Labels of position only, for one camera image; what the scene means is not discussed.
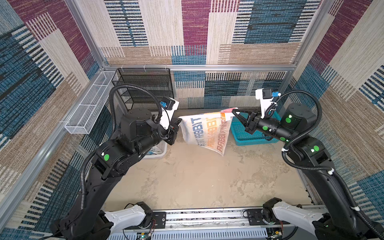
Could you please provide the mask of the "white plastic laundry basket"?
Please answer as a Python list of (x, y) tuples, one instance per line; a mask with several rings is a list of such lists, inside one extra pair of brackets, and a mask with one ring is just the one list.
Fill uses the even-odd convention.
[(144, 159), (161, 159), (167, 152), (167, 143), (161, 141), (158, 145), (152, 147), (150, 151), (144, 156)]

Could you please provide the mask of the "aluminium mounting rail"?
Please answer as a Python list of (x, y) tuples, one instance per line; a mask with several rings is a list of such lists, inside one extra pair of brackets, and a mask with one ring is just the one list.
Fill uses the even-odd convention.
[[(181, 210), (160, 210), (153, 212), (166, 212), (167, 220), (164, 230), (187, 230), (187, 229), (208, 229), (208, 228), (236, 228), (249, 227), (249, 222), (243, 217), (242, 212), (246, 209), (263, 209), (262, 207), (248, 208), (213, 208), (213, 209), (181, 209)], [(135, 205), (127, 209), (102, 212), (102, 219), (112, 222), (111, 233), (122, 232), (123, 230), (146, 230), (143, 228), (143, 221), (147, 214), (143, 208)], [(263, 210), (267, 220), (267, 211)]]

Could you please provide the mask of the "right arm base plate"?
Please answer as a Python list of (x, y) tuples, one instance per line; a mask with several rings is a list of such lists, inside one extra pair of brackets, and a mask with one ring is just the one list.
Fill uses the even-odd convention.
[(246, 209), (242, 212), (242, 215), (248, 220), (250, 226), (285, 226), (290, 224), (285, 221), (282, 221), (281, 224), (281, 222), (278, 220), (267, 221), (263, 215), (263, 209)]

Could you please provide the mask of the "rabbit print striped towel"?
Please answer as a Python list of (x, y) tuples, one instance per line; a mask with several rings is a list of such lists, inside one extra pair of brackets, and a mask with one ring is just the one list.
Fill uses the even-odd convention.
[(181, 116), (180, 127), (184, 141), (223, 156), (234, 117), (232, 110), (230, 108), (214, 113)]

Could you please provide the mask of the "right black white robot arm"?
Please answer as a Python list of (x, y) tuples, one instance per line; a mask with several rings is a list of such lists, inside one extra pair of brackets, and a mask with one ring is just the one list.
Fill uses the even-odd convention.
[(284, 162), (304, 173), (327, 208), (325, 214), (310, 213), (291, 206), (279, 198), (263, 204), (266, 224), (288, 222), (314, 235), (319, 240), (383, 239), (384, 228), (372, 221), (355, 201), (347, 183), (335, 170), (331, 155), (324, 144), (310, 133), (320, 124), (323, 111), (319, 100), (309, 94), (316, 112), (292, 103), (280, 120), (273, 113), (284, 95), (270, 89), (257, 91), (260, 107), (233, 109), (233, 115), (249, 134), (261, 132), (269, 139), (282, 141)]

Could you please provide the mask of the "teal plastic basket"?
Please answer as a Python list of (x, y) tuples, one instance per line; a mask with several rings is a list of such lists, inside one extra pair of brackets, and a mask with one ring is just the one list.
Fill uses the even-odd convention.
[(254, 132), (252, 135), (245, 131), (245, 127), (236, 118), (232, 118), (231, 131), (237, 146), (264, 145), (278, 143), (279, 140), (268, 138), (261, 132)]

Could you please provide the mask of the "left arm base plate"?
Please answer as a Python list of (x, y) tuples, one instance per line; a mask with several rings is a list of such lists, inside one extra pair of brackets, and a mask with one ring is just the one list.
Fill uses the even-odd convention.
[(166, 212), (153, 212), (147, 214), (143, 221), (143, 228), (149, 229), (164, 229), (166, 227), (167, 213)]

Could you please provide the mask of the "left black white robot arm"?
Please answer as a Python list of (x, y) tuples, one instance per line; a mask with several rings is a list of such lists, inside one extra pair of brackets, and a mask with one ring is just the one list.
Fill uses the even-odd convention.
[(137, 108), (129, 110), (117, 122), (113, 134), (84, 160), (80, 169), (80, 192), (68, 214), (51, 225), (54, 238), (66, 240), (106, 240), (112, 233), (137, 227), (152, 232), (155, 219), (144, 202), (121, 211), (105, 212), (102, 207), (117, 183), (130, 167), (140, 162), (161, 142), (175, 143), (179, 118), (173, 118), (179, 102), (170, 97), (158, 99), (137, 85), (126, 85), (148, 95), (158, 114)]

